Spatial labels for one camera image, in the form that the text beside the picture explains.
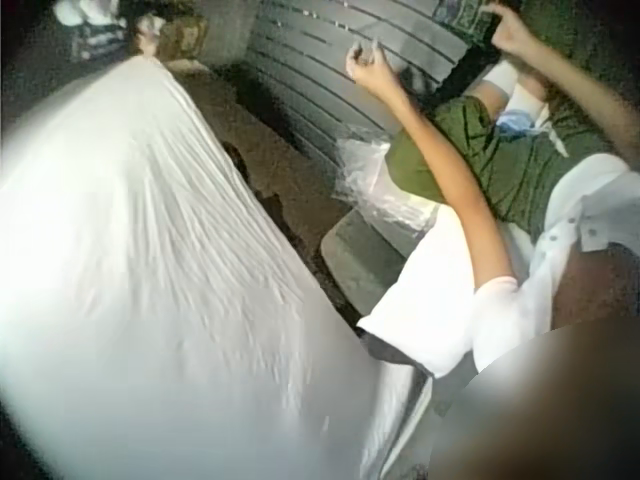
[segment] blurred object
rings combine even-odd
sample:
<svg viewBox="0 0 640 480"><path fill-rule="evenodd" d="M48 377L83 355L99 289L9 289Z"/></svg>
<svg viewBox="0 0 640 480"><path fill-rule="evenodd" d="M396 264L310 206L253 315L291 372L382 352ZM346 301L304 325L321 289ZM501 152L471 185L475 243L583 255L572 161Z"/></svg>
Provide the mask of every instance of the blurred object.
<svg viewBox="0 0 640 480"><path fill-rule="evenodd" d="M456 397L432 480L640 478L640 324L562 328L503 356Z"/></svg>
<svg viewBox="0 0 640 480"><path fill-rule="evenodd" d="M85 23L74 29L71 39L71 61L81 62L103 57L125 47L127 22L96 26Z"/></svg>
<svg viewBox="0 0 640 480"><path fill-rule="evenodd" d="M200 16L177 17L164 24L156 56L162 62L193 59L202 50L207 36L207 20Z"/></svg>
<svg viewBox="0 0 640 480"><path fill-rule="evenodd" d="M166 23L165 19L151 14L145 15L138 20L136 41L138 42L138 49L143 55L149 57L156 55L158 44L160 43L160 32Z"/></svg>
<svg viewBox="0 0 640 480"><path fill-rule="evenodd" d="M96 26L118 23L120 0L58 0L53 11L58 21L67 27L83 23Z"/></svg>
<svg viewBox="0 0 640 480"><path fill-rule="evenodd" d="M489 0L441 0L434 20L469 44L486 46L493 18L480 12Z"/></svg>

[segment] bag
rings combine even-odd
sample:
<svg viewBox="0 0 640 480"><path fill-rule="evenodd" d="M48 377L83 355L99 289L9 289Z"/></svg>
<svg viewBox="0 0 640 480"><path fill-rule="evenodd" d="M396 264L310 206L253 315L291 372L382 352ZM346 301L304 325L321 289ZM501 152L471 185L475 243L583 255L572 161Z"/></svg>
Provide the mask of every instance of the bag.
<svg viewBox="0 0 640 480"><path fill-rule="evenodd" d="M419 237L432 224L438 204L401 190L389 175L385 156L391 142L383 132L349 127L338 140L340 174L334 196L356 208L365 219L396 224Z"/></svg>

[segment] fingers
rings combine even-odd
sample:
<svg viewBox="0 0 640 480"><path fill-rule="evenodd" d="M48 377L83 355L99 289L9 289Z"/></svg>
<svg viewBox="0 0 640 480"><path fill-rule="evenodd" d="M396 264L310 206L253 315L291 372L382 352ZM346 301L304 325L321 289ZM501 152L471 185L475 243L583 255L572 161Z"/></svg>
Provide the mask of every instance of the fingers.
<svg viewBox="0 0 640 480"><path fill-rule="evenodd" d="M495 15L498 15L499 17L505 17L513 13L510 8L505 7L504 5L500 5L499 3L490 3L488 5L483 5L482 7L480 7L480 11L493 13Z"/></svg>
<svg viewBox="0 0 640 480"><path fill-rule="evenodd" d="M380 46L378 39L376 38L371 45L371 50L373 51L373 61L374 63L387 63L387 57L384 54L384 50Z"/></svg>
<svg viewBox="0 0 640 480"><path fill-rule="evenodd" d="M347 69L347 74L351 78L354 77L356 73L356 69L358 68L358 57L360 56L361 53L362 53L362 46L360 45L360 42L354 43L353 46L347 52L346 69Z"/></svg>

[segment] person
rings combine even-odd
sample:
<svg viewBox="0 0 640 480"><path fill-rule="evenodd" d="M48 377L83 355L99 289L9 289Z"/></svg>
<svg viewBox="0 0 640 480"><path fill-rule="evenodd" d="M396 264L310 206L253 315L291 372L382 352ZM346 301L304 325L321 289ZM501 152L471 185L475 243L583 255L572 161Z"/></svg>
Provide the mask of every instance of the person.
<svg viewBox="0 0 640 480"><path fill-rule="evenodd" d="M532 16L534 3L527 2L523 12ZM607 59L570 48L575 55L569 59L543 42L553 35L535 36L507 7L492 4L485 11L501 17L493 43L525 65L516 80L529 96L542 101L551 87L564 92L554 94L549 108L569 158L544 135L498 135L494 122L509 98L493 83L445 104L431 122L413 108L382 50L374 49L370 63L359 61L353 49L347 60L353 80L381 99L404 127L387 158L393 180L411 193L448 203L460 219L476 288L472 344L479 369L551 328L637 315L640 271L640 175L620 158L638 158L640 115L603 80L574 64L579 58L591 65L594 58L602 64ZM556 12L547 19L565 21ZM565 38L571 28L556 28L556 37ZM575 46L576 39L584 37L570 36L567 45ZM611 74L605 70L601 78ZM495 217L516 223L536 242L522 285Z"/></svg>

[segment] white fabric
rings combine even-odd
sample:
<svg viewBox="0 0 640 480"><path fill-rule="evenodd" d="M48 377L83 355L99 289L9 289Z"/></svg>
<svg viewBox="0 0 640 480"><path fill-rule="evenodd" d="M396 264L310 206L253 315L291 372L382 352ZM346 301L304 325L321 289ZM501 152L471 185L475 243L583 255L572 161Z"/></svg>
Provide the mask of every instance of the white fabric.
<svg viewBox="0 0 640 480"><path fill-rule="evenodd" d="M508 97L511 97L518 83L518 75L518 69L511 62L501 60L483 77L483 80L493 83Z"/></svg>
<svg viewBox="0 0 640 480"><path fill-rule="evenodd" d="M164 67L47 102L0 182L0 395L67 479L376 478L372 360Z"/></svg>
<svg viewBox="0 0 640 480"><path fill-rule="evenodd" d="M474 296L462 227L451 209L442 209L398 282L359 326L436 376L451 371L471 348L482 370L549 331L553 297L576 241L586 251L617 242L640 256L639 219L640 175L613 155L593 155L555 187L533 255L521 234L507 242L512 257L530 258L521 287L515 279L495 279Z"/></svg>
<svg viewBox="0 0 640 480"><path fill-rule="evenodd" d="M535 95L530 93L527 89L525 89L518 83L513 89L513 95L511 95L511 99L505 107L505 112L511 110L520 110L523 112L527 112L535 122L536 119L540 118L545 105L545 102L538 99Z"/></svg>

